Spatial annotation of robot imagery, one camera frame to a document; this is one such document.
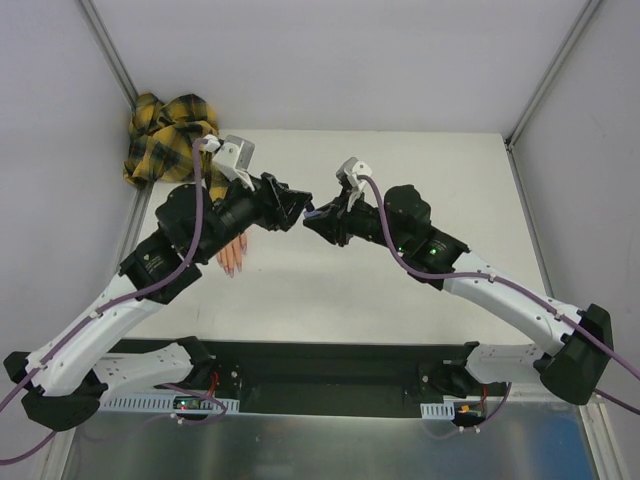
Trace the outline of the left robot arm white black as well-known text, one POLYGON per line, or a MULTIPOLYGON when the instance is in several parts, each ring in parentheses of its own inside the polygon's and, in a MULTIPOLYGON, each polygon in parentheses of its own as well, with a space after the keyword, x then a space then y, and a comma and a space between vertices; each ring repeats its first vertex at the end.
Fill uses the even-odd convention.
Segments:
POLYGON ((219 200, 198 183, 174 188, 155 211, 157 230, 122 261, 93 304, 45 346, 5 359, 9 377, 26 392, 21 404, 27 417, 62 432, 84 423, 110 400, 141 389, 181 382, 191 389, 204 387, 212 359, 195 337, 146 354, 108 353, 195 283, 201 266, 247 228, 286 232, 311 202, 311 193, 269 173, 248 185, 234 180, 219 200))

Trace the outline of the mannequin hand with long nails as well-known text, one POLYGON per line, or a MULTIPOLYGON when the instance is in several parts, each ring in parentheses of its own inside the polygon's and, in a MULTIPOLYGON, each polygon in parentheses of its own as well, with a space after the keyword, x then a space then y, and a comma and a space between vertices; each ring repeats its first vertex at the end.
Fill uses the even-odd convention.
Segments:
POLYGON ((247 246, 247 235, 243 232, 217 253, 218 265, 230 278, 242 271, 247 246))

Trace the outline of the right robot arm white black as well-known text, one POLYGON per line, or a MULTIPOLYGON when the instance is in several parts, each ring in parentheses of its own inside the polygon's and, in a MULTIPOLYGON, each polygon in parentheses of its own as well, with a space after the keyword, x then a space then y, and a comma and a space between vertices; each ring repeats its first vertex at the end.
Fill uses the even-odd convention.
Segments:
POLYGON ((305 227, 332 245, 360 238, 389 248, 413 279, 465 299, 528 338, 524 345, 467 344, 468 354, 441 370, 454 396, 484 384, 540 384, 574 405, 585 405, 613 349, 609 313, 582 310, 538 295, 503 276, 458 239, 431 223, 431 207, 412 185, 390 188, 376 205, 344 189, 304 213, 305 227))

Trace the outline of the purple nail polish bottle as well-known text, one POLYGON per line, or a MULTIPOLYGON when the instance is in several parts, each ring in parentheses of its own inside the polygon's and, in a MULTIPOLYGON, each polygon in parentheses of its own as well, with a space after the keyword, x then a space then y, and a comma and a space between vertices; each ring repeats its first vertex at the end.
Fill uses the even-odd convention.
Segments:
POLYGON ((316 217, 318 215, 321 215, 323 212, 320 210, 311 210, 311 211, 305 211, 304 212, 304 218, 308 219, 308 218, 313 218, 316 217))

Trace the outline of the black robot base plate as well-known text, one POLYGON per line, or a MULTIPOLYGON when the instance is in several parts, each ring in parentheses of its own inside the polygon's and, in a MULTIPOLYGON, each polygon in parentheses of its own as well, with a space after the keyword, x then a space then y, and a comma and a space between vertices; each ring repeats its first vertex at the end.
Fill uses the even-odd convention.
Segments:
POLYGON ((468 345, 179 342, 210 357, 217 393, 246 414, 417 418, 423 404, 506 390, 465 371, 468 345))

